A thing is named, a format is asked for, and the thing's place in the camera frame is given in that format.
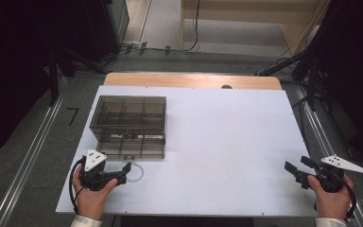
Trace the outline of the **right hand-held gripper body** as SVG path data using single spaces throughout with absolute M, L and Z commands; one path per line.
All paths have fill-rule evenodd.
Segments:
M 318 179 L 324 191 L 329 193 L 338 192 L 344 185 L 345 170 L 363 174 L 363 167 L 349 162 L 337 155 L 321 158 L 316 162 L 314 176 Z

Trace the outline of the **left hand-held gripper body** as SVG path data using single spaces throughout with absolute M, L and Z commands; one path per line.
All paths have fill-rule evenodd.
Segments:
M 85 161 L 82 163 L 82 170 L 80 175 L 81 184 L 93 191 L 99 191 L 112 179 L 106 178 L 106 165 L 107 155 L 98 152 L 94 149 L 89 149 L 85 156 Z M 124 173 L 124 178 L 116 179 L 117 184 L 125 184 L 127 182 L 127 174 Z

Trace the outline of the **smoky transparent compartment box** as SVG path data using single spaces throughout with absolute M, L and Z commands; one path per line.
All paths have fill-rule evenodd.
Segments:
M 100 96 L 90 130 L 96 149 L 113 159 L 165 157 L 165 96 Z

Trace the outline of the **person's right hand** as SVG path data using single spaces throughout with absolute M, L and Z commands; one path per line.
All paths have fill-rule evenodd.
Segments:
M 316 195 L 318 216 L 344 220 L 352 202 L 349 190 L 343 186 L 338 192 L 329 193 L 323 190 L 315 176 L 309 175 L 307 181 Z

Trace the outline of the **person's left hand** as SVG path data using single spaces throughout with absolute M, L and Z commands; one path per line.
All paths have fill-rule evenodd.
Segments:
M 76 197 L 78 213 L 86 218 L 101 220 L 106 199 L 117 186 L 117 180 L 110 180 L 99 191 L 91 191 L 81 185 L 79 178 L 81 170 L 82 166 L 78 166 L 72 180 L 72 185 L 78 194 Z

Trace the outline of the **white board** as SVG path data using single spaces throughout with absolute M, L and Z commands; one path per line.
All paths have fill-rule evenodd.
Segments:
M 307 150 L 283 90 L 101 86 L 100 96 L 165 96 L 165 157 L 139 161 L 109 214 L 313 217 L 315 196 L 285 170 Z

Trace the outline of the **black tripod stand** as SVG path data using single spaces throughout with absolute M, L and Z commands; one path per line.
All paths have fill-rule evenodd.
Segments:
M 347 13 L 351 3 L 352 0 L 331 0 L 320 28 L 309 46 L 293 57 L 261 69 L 256 73 L 256 76 L 271 76 L 296 62 L 296 68 L 291 74 L 293 80 L 302 81 L 306 75 L 309 75 L 306 95 L 299 101 L 299 104 L 306 102 L 311 110 L 315 111 L 316 83 L 319 73 L 322 72 L 320 65 L 322 61 L 326 61 L 326 55 L 331 51 L 332 45 L 337 43 L 338 33 L 344 28 L 343 16 Z

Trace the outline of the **wooden table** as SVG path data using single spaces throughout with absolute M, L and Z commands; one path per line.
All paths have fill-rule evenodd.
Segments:
M 201 73 L 110 73 L 104 80 L 106 86 L 185 87 L 249 90 L 281 90 L 275 77 L 229 76 Z

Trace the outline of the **black cabinet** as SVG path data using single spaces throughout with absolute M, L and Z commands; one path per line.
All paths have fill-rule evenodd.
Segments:
M 126 0 L 56 0 L 60 42 L 89 61 L 120 51 L 130 21 Z

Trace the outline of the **light wooden shelf unit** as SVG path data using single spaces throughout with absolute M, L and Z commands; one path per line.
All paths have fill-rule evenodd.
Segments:
M 303 50 L 307 37 L 321 24 L 331 0 L 181 0 L 180 47 L 184 42 L 184 21 L 202 20 L 277 24 L 288 51 Z

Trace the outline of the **metal floor rail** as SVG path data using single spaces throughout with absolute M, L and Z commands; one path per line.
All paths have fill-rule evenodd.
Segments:
M 19 200 L 21 193 L 23 192 L 26 181 L 31 173 L 32 168 L 37 161 L 41 149 L 43 147 L 44 141 L 50 132 L 53 122 L 59 112 L 61 103 L 64 99 L 64 93 L 66 92 L 69 85 L 69 79 L 62 78 L 59 83 L 59 96 L 54 104 L 48 108 L 46 114 L 44 115 L 43 122 L 40 125 L 26 156 L 18 168 L 13 181 L 9 185 L 2 201 L 0 202 L 0 227 L 6 227 L 11 213 Z
M 320 152 L 326 157 L 326 161 L 329 161 L 329 156 L 331 156 L 335 161 L 339 159 L 338 165 L 345 167 L 347 171 L 352 171 L 356 173 L 363 174 L 363 167 L 350 163 L 349 161 L 344 161 L 341 157 L 338 157 L 334 151 L 334 148 L 327 136 L 326 130 L 322 126 L 319 115 L 316 111 L 313 111 L 310 105 L 306 102 L 306 91 L 303 87 L 297 87 L 295 93 L 300 101 L 300 114 L 301 120 L 306 119 L 308 121 L 311 131 L 317 140 L 320 147 Z M 354 216 L 352 217 L 352 224 L 354 227 L 363 227 L 363 210 L 359 201 L 356 202 L 354 209 Z

